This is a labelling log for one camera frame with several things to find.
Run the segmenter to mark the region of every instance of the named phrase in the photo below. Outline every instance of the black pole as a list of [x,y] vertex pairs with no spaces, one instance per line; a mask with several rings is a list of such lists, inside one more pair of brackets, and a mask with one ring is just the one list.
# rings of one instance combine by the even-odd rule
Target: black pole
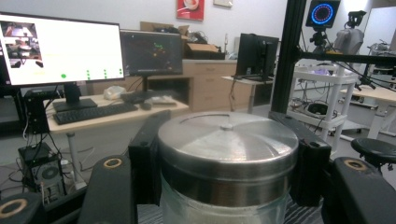
[[293,79],[294,65],[299,59],[297,46],[303,25],[306,0],[288,0],[285,23],[276,69],[271,110],[286,114]]
[[376,65],[395,65],[395,57],[373,56],[373,55],[343,55],[343,54],[316,54],[311,52],[300,52],[299,58],[315,59],[318,61],[333,61],[344,63],[372,63]]

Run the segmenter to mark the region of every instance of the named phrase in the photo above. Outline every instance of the desk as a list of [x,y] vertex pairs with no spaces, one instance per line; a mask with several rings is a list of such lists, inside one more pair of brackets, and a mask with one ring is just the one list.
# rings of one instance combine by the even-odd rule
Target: desk
[[260,81],[252,81],[252,80],[248,80],[248,79],[234,79],[233,77],[222,77],[224,79],[230,80],[230,81],[236,81],[238,83],[242,83],[242,84],[246,84],[249,85],[250,88],[250,95],[249,95],[249,99],[248,99],[248,106],[247,106],[247,112],[249,114],[251,114],[253,112],[253,106],[254,106],[254,96],[256,93],[256,86],[258,85],[264,85],[264,84],[273,84],[274,81],[266,81],[266,82],[260,82]]
[[396,133],[389,132],[389,125],[396,117],[396,92],[387,90],[386,88],[376,87],[373,90],[369,86],[361,86],[361,91],[354,90],[354,95],[361,97],[369,97],[375,99],[378,108],[375,112],[375,117],[370,126],[370,131],[367,137],[376,139],[378,133],[385,133],[391,136],[396,136]]
[[[109,105],[109,104],[116,104],[117,102],[114,101],[108,101],[104,99],[103,95],[94,95],[94,96],[86,96],[86,97],[81,97],[81,99],[84,98],[90,98],[94,102],[98,104],[98,106],[103,106],[103,105]],[[54,102],[61,102],[64,101],[65,99],[60,99],[60,100],[55,100]],[[73,163],[73,170],[74,170],[74,181],[76,185],[76,189],[80,189],[82,187],[85,187],[86,184],[82,177],[79,174],[79,161],[78,161],[78,155],[77,155],[77,149],[76,149],[76,143],[75,143],[75,132],[78,130],[84,130],[84,129],[92,129],[96,127],[101,127],[101,126],[106,126],[109,124],[117,124],[117,123],[123,123],[123,122],[128,122],[128,121],[134,121],[134,120],[139,120],[139,119],[145,119],[148,116],[155,114],[157,112],[163,111],[163,110],[171,110],[172,111],[172,117],[188,113],[190,112],[189,107],[187,105],[184,105],[180,102],[177,102],[177,106],[172,106],[172,107],[152,107],[151,110],[142,110],[138,109],[136,111],[132,112],[127,112],[127,113],[122,113],[118,115],[113,115],[113,116],[107,116],[99,119],[88,119],[80,122],[74,122],[74,123],[69,123],[69,124],[64,124],[64,125],[58,125],[53,118],[53,114],[55,114],[55,110],[52,106],[52,104],[47,108],[47,120],[49,124],[49,131],[52,133],[66,133],[67,135],[67,140],[69,144],[69,150],[70,150],[70,155]]]

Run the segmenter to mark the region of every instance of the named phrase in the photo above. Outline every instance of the computer monitor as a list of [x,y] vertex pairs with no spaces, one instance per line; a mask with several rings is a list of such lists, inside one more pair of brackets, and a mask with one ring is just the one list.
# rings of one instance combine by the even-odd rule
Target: computer monitor
[[150,76],[181,75],[181,35],[120,30],[125,75],[143,78],[143,91]]
[[235,75],[264,81],[273,75],[278,42],[277,37],[241,34]]
[[0,12],[0,26],[2,84],[64,84],[66,103],[57,111],[96,106],[79,100],[78,81],[124,79],[116,23]]

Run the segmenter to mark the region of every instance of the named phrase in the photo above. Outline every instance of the computer tower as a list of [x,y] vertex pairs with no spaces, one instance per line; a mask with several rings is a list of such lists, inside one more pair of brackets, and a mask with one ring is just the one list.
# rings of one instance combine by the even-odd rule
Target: computer tower
[[44,203],[66,195],[62,166],[58,155],[50,154],[46,143],[18,149],[21,158],[22,183],[32,192],[43,194]]

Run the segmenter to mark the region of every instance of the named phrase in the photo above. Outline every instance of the metal canister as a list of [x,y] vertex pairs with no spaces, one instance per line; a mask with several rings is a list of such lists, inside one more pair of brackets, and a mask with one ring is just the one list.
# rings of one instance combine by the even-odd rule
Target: metal canister
[[283,223],[297,161],[293,131],[234,112],[189,114],[159,130],[164,223]]

